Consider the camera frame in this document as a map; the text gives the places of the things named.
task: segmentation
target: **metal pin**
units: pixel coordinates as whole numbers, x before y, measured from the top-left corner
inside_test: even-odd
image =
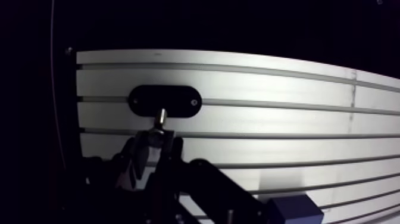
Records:
[[[227,224],[233,223],[233,210],[228,210],[228,222]]]
[[[154,120],[154,125],[162,127],[165,124],[166,118],[167,118],[167,111],[163,108],[157,113],[157,116],[155,117]]]

